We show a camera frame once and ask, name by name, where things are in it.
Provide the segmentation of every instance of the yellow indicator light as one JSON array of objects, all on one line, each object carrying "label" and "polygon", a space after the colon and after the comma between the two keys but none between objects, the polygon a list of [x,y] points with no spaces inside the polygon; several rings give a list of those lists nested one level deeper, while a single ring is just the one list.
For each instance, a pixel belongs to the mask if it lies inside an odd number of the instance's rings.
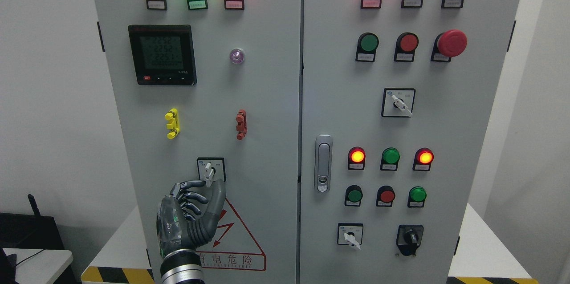
[{"label": "yellow indicator light", "polygon": [[430,152],[423,152],[423,153],[419,154],[418,160],[422,164],[429,164],[433,160],[433,154]]},{"label": "yellow indicator light", "polygon": [[350,154],[350,160],[353,162],[362,162],[364,160],[364,152],[362,150],[355,150]]}]

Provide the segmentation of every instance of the lcd display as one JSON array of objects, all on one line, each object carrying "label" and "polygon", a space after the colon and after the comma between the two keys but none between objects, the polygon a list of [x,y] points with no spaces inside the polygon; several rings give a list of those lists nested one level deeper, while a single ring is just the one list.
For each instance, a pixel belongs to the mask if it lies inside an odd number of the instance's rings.
[{"label": "lcd display", "polygon": [[146,69],[184,69],[180,37],[140,36],[140,42]]}]

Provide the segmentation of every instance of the red triangle warning symbol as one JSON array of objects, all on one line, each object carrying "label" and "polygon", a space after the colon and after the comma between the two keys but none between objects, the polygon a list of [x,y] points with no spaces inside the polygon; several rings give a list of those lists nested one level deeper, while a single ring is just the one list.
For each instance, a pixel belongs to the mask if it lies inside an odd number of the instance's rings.
[{"label": "red triangle warning symbol", "polygon": [[265,252],[227,198],[214,239],[196,252],[203,268],[265,271]]}]

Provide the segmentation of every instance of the red terminal block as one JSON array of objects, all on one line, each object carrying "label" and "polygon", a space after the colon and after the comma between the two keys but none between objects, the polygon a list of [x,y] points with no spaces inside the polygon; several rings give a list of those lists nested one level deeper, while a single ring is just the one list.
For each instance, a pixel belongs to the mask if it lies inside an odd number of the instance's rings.
[{"label": "red terminal block", "polygon": [[238,140],[242,140],[248,133],[248,119],[246,117],[245,110],[238,111],[238,115],[236,115],[236,122],[238,123],[236,126],[238,136],[236,138]]}]

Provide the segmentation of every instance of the green push button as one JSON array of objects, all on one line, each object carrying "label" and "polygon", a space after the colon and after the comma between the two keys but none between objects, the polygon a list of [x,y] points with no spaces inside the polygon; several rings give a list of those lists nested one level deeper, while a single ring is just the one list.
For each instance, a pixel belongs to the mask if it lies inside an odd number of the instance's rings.
[{"label": "green push button", "polygon": [[356,189],[354,189],[348,193],[348,200],[353,203],[358,203],[360,202],[361,199],[362,199],[361,191],[357,191]]},{"label": "green push button", "polygon": [[417,186],[410,190],[410,199],[414,202],[423,202],[427,196],[426,190],[423,189],[423,187]]},{"label": "green push button", "polygon": [[382,153],[382,159],[387,164],[395,164],[399,160],[399,151],[396,148],[386,148]]},{"label": "green push button", "polygon": [[360,47],[365,51],[373,51],[378,47],[378,38],[373,34],[368,34],[360,40]]}]

